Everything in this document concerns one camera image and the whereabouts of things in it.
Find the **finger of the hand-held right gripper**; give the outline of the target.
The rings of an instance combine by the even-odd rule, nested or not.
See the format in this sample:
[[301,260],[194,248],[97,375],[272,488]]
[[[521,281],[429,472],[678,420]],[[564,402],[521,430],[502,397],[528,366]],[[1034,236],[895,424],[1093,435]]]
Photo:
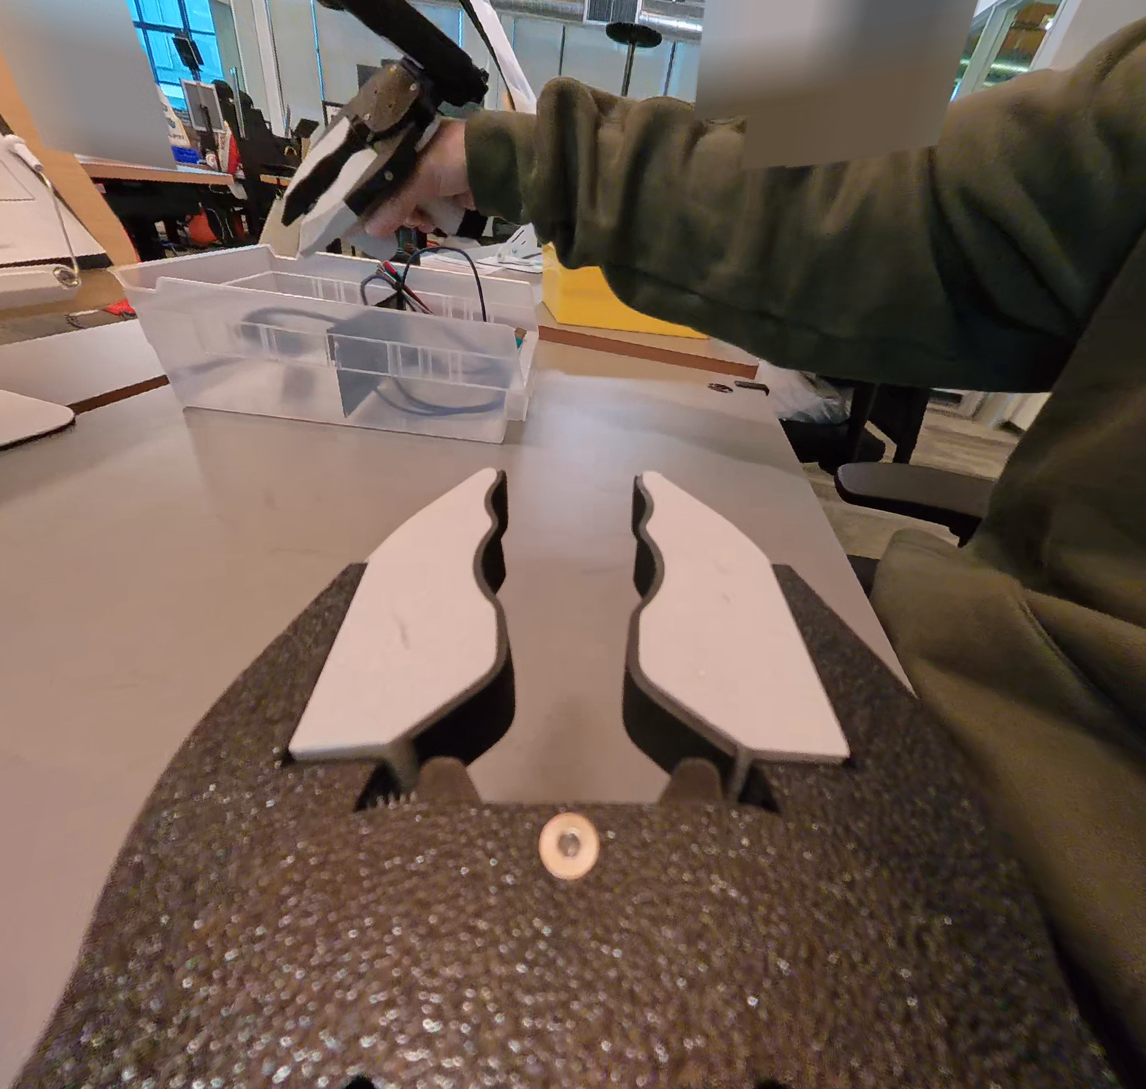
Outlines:
[[313,144],[293,174],[281,208],[281,224],[291,226],[307,215],[335,183],[350,158],[361,151],[361,123],[339,117]]
[[378,152],[367,147],[355,153],[341,170],[335,184],[298,223],[297,255],[323,251],[342,239],[373,201],[371,187],[378,171]]

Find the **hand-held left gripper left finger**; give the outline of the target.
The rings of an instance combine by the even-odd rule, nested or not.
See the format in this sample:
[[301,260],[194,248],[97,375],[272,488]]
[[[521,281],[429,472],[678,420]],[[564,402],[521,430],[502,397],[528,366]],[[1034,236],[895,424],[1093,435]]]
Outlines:
[[514,713],[507,528],[506,473],[483,467],[370,553],[288,742],[294,762],[470,765],[501,740]]

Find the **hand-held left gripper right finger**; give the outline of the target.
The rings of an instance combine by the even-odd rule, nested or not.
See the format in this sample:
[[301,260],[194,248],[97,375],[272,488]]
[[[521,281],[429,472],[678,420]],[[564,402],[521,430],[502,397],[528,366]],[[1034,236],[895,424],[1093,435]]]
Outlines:
[[658,767],[843,765],[835,710],[765,552],[658,471],[633,482],[624,726]]

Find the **clear plastic bin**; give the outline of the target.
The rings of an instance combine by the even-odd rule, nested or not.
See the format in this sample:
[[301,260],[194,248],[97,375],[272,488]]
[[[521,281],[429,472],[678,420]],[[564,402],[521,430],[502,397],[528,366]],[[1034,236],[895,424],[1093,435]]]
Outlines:
[[527,281],[264,245],[113,273],[182,408],[491,445],[526,418]]

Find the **person's right forearm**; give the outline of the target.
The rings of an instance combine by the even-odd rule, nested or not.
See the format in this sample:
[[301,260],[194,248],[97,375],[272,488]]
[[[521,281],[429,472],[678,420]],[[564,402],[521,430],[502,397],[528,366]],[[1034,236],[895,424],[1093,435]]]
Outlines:
[[932,147],[749,169],[743,121],[571,79],[465,122],[476,208],[772,366],[1044,392],[1143,234],[1144,24],[947,108]]

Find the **person's right hand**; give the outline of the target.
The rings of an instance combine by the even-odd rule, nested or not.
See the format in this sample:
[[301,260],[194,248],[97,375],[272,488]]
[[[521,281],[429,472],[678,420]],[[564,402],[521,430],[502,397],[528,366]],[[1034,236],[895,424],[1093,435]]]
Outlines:
[[362,223],[365,234],[387,238],[401,228],[424,234],[457,228],[465,211],[476,208],[466,168],[466,127],[461,120],[440,121],[418,150],[408,181]]

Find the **large yellow bin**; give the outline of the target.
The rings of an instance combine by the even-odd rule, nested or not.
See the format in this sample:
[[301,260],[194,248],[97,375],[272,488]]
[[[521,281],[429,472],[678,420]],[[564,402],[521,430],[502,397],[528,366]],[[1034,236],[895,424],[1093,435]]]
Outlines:
[[561,326],[649,337],[705,340],[703,332],[663,322],[623,304],[598,267],[563,267],[550,243],[541,246],[541,303]]

